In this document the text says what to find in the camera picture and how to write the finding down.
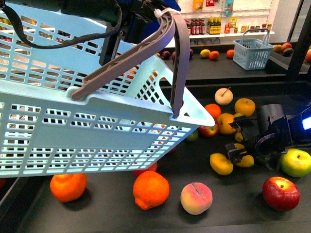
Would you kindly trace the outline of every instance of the green apple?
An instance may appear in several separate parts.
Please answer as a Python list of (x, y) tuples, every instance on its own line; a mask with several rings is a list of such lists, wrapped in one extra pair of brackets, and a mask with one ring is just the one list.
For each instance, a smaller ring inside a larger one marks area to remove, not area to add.
[(299, 149), (289, 149), (280, 158), (282, 170), (293, 177), (303, 177), (311, 172), (311, 156)]

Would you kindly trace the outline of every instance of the shopping basket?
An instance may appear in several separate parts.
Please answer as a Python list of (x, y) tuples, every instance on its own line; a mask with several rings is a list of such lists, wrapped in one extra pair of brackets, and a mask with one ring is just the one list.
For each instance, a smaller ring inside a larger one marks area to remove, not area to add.
[[(90, 19), (12, 8), (41, 45), (105, 31)], [(73, 101), (83, 77), (100, 67), (103, 40), (38, 50), (21, 44), (10, 24), (0, 26), (0, 177), (146, 169), (200, 125), (214, 124), (186, 88), (172, 117), (159, 83), (172, 84), (173, 73), (157, 56)], [(118, 52), (132, 46), (121, 42)]]
[(234, 40), (234, 56), (233, 61), (239, 64), (243, 69), (265, 69), (273, 45), (268, 44), (270, 31), (267, 31), (263, 40), (259, 39), (244, 39), (248, 32), (257, 31), (257, 29), (249, 29), (243, 33), (242, 40)]

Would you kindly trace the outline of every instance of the lemon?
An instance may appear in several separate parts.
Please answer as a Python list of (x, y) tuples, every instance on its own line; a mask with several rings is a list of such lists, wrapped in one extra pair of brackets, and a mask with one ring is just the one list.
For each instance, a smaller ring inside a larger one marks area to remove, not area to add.
[[(234, 146), (238, 149), (241, 150), (244, 148), (244, 146), (240, 143), (235, 143)], [(246, 155), (243, 156), (241, 162), (239, 163), (235, 163), (236, 166), (240, 166), (240, 167), (251, 167), (255, 164), (254, 162), (254, 158), (251, 155)]]
[(237, 142), (242, 142), (242, 141), (243, 141), (243, 135), (242, 135), (242, 133), (237, 132), (237, 133), (234, 135), (234, 139), (235, 139)]
[(209, 163), (219, 175), (229, 175), (233, 171), (233, 164), (223, 154), (214, 153), (210, 155)]
[(274, 45), (273, 51), (276, 53), (282, 53), (282, 46), (281, 45)]
[(209, 58), (209, 53), (210, 53), (209, 50), (202, 50), (202, 51), (200, 52), (200, 55), (201, 55), (201, 57), (203, 57), (203, 58)]

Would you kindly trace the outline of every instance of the gray basket handle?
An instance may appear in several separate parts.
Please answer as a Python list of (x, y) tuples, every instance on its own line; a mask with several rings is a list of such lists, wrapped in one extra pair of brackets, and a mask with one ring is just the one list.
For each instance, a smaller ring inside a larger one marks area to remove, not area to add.
[[(243, 33), (243, 36), (242, 36), (242, 40), (240, 41), (240, 44), (241, 44), (241, 45), (243, 44), (244, 36), (245, 36), (246, 33), (251, 32), (251, 31), (258, 31), (258, 30), (259, 30), (258, 28), (256, 28), (256, 29), (248, 29), (246, 32), (244, 32), (244, 33)], [(270, 37), (270, 30), (267, 29), (267, 28), (260, 28), (260, 30), (265, 30), (265, 31), (267, 31), (267, 34), (266, 34), (266, 36), (263, 38), (263, 41), (262, 41), (263, 44), (267, 45), (267, 44), (268, 44), (268, 41), (269, 41), (269, 37)]]

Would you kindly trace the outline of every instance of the black table surface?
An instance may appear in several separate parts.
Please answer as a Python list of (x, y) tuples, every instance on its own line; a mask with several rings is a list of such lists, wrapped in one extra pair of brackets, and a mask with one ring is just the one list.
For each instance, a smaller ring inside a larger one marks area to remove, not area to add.
[[(204, 106), (214, 102), (216, 87), (193, 87), (190, 91)], [(279, 103), (286, 114), (297, 114), (309, 102), (308, 84), (260, 84), (232, 87), (232, 103), (222, 112), (234, 113), (240, 97), (257, 106)], [(136, 176), (131, 171), (89, 173), (87, 190), (76, 201), (61, 203), (49, 187), (47, 177), (19, 228), (19, 233), (309, 233), (311, 228), (311, 174), (293, 178), (282, 171), (268, 171), (264, 165), (234, 166), (228, 176), (218, 175), (209, 165), (212, 153), (225, 151), (233, 135), (199, 137), (195, 143), (181, 142), (158, 161), (158, 172), (170, 184), (170, 195), (159, 207), (143, 211), (132, 193)], [(294, 182), (300, 190), (299, 205), (287, 212), (271, 209), (263, 200), (262, 185), (272, 176)], [(180, 203), (183, 187), (191, 182), (207, 185), (213, 193), (211, 207), (201, 215), (188, 214)]]

